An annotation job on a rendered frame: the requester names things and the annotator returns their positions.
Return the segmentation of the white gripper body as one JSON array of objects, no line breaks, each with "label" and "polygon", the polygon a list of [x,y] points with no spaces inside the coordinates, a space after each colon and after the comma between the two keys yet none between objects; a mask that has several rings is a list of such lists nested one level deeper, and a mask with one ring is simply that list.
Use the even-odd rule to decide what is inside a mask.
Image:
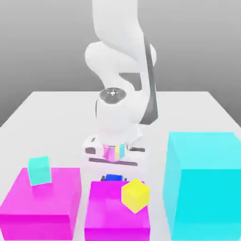
[{"label": "white gripper body", "polygon": [[85,157],[82,159],[82,168],[98,176],[106,174],[122,175],[126,178],[146,178],[147,176],[147,166],[141,161],[108,162],[103,159]]}]

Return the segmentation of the small blue cube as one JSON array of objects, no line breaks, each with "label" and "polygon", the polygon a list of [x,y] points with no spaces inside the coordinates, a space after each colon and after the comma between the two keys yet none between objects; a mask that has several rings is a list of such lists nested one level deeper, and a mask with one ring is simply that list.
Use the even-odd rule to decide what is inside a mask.
[{"label": "small blue cube", "polygon": [[122,181],[123,176],[122,175],[115,175],[115,174],[106,174],[104,181]]}]

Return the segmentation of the small yellow cube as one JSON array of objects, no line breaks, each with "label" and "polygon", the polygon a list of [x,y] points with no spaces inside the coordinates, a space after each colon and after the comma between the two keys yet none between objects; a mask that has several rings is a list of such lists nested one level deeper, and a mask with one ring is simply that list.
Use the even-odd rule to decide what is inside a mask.
[{"label": "small yellow cube", "polygon": [[133,213],[138,213],[149,204],[150,188],[139,181],[133,179],[121,188],[121,202]]}]

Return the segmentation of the small teal cube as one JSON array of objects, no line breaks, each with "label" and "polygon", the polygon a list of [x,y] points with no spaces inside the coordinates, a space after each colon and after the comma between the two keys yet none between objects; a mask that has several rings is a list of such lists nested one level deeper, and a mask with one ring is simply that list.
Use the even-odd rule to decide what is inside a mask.
[{"label": "small teal cube", "polygon": [[52,182],[51,168],[48,156],[30,158],[28,161],[30,185],[42,185]]}]

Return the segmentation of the large magenta box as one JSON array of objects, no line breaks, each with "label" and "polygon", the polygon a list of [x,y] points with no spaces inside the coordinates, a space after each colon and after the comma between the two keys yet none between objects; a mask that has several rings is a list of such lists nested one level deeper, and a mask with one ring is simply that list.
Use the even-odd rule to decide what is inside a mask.
[{"label": "large magenta box", "polygon": [[127,181],[91,182],[85,217],[85,241],[150,241],[148,208],[134,214],[121,202]]},{"label": "large magenta box", "polygon": [[81,198],[79,168],[52,168],[52,182],[30,185],[22,168],[0,205],[6,241],[72,240]]}]

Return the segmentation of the large cyan box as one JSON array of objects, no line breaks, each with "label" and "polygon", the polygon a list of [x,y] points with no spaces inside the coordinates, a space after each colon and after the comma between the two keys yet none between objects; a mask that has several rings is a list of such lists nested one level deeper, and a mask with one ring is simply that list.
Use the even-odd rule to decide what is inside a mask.
[{"label": "large cyan box", "polygon": [[241,140],[232,132],[170,132],[163,201],[173,241],[238,241]]}]

